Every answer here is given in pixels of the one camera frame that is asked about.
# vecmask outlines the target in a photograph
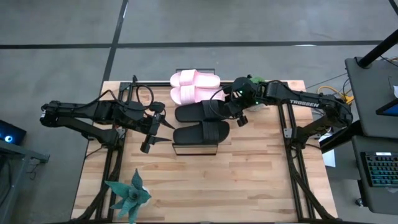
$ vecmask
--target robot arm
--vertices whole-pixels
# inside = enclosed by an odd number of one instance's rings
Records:
[[[51,101],[42,106],[43,114],[40,122],[47,127],[67,127],[81,132],[86,137],[94,137],[107,147],[117,146],[120,143],[121,133],[117,129],[99,129],[76,118],[88,118],[98,124],[115,124],[146,135],[141,151],[148,153],[150,144],[159,141],[170,141],[154,137],[160,124],[173,128],[162,115],[165,105],[153,102],[148,110],[153,115],[144,116],[145,108],[142,103],[135,101],[120,102],[118,100],[93,101],[86,105],[76,103],[61,103]]]
[[[341,99],[333,95],[294,91],[277,80],[255,84],[246,77],[240,77],[229,88],[225,88],[224,92],[230,93],[225,106],[233,118],[238,118],[239,126],[248,122],[243,110],[259,103],[265,105],[290,103],[323,110],[325,115],[322,118],[292,130],[291,145],[301,149],[305,148],[310,136],[325,134],[331,126],[338,128],[349,126],[353,120],[349,105]]]

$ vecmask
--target concrete floor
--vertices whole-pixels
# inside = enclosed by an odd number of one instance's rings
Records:
[[[2,0],[0,44],[110,44],[122,0]],[[120,43],[382,40],[397,26],[387,0],[131,0]],[[224,80],[247,74],[304,80],[306,86],[345,73],[344,59],[373,45],[117,49],[110,80],[167,80],[177,68],[214,68]],[[0,119],[27,130],[25,147],[51,154],[26,184],[13,223],[70,218],[87,141],[66,128],[45,128],[50,100],[84,103],[98,96],[109,49],[0,50]],[[386,57],[398,55],[394,47]],[[346,75],[325,84],[340,89]],[[309,89],[316,91],[318,85]],[[353,201],[353,180],[330,178],[339,217],[396,223]]]

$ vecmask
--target computer keyboard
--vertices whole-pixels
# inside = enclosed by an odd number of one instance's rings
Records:
[[[363,152],[363,162],[372,187],[398,187],[398,153]]]

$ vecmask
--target blue led light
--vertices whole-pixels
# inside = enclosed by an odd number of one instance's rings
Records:
[[[4,138],[4,140],[5,140],[6,142],[11,142],[11,141],[12,141],[12,137],[11,137],[11,136],[6,136],[6,137]]]

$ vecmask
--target slide sandal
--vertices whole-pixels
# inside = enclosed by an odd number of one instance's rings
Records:
[[[225,121],[201,122],[185,128],[177,128],[173,133],[175,144],[218,144],[229,134],[229,124]]]
[[[176,105],[187,105],[198,103],[202,100],[209,100],[217,91],[218,90],[196,88],[195,86],[190,85],[173,88],[170,91],[170,95]],[[218,92],[213,99],[224,100],[224,93],[222,91]]]
[[[218,88],[220,78],[214,74],[198,72],[195,69],[182,70],[170,78],[172,87],[195,85],[198,88]]]
[[[175,109],[175,119],[179,122],[198,122],[204,120],[223,120],[224,118],[215,114],[211,108],[220,115],[229,116],[224,109],[224,101],[203,100],[199,103],[179,106]]]

